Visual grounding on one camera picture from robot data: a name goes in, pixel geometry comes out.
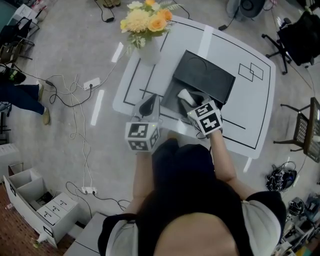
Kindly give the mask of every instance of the shoe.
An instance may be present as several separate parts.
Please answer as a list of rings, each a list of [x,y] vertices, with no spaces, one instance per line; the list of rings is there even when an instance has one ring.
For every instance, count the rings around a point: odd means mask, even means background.
[[[39,86],[39,95],[38,95],[38,102],[42,100],[42,94],[44,94],[44,85],[40,83],[39,81],[36,81],[36,84]]]
[[[49,113],[49,109],[47,109],[46,107],[44,108],[44,112],[42,115],[42,121],[45,126],[50,123],[50,113]]]

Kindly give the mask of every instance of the person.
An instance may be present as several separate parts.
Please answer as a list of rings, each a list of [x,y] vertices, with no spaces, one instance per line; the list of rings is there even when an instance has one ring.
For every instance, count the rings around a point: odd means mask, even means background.
[[[9,102],[20,109],[36,112],[42,115],[43,124],[48,125],[49,109],[40,103],[43,92],[44,86],[40,82],[35,85],[15,85],[10,80],[0,79],[0,102]]]
[[[100,255],[271,255],[286,222],[280,193],[239,181],[222,132],[209,137],[213,159],[173,137],[153,155],[137,153],[133,200],[104,220]]]

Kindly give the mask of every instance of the jeans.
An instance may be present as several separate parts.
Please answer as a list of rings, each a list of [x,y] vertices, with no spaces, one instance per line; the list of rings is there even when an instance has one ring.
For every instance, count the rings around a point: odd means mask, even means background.
[[[179,147],[175,138],[161,144],[152,155],[152,169],[155,187],[164,187],[170,180],[181,177],[184,172],[192,171],[195,175],[204,172],[210,179],[215,179],[215,167],[207,148],[198,144]]]
[[[38,99],[39,85],[14,85],[10,81],[0,82],[0,102],[9,102],[20,109],[43,115],[45,107],[38,102]]]

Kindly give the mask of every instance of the flower vase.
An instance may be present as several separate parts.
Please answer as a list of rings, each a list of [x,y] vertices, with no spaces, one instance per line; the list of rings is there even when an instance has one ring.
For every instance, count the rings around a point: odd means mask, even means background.
[[[153,66],[160,60],[160,48],[157,40],[152,38],[151,41],[146,41],[144,47],[137,49],[141,61],[147,66]]]

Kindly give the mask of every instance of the electrical outlet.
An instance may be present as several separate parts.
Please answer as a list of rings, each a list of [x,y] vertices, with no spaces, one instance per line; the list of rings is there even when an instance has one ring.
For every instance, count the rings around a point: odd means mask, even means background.
[[[97,87],[100,84],[101,84],[101,80],[99,77],[97,77],[97,78],[92,79],[88,82],[85,82],[83,84],[83,89],[85,89],[87,91],[87,90],[90,90],[90,85],[92,85],[92,89],[93,89],[94,87]]]
[[[91,186],[83,186],[82,187],[82,192],[85,194],[97,194],[97,189],[95,187],[91,187]]]

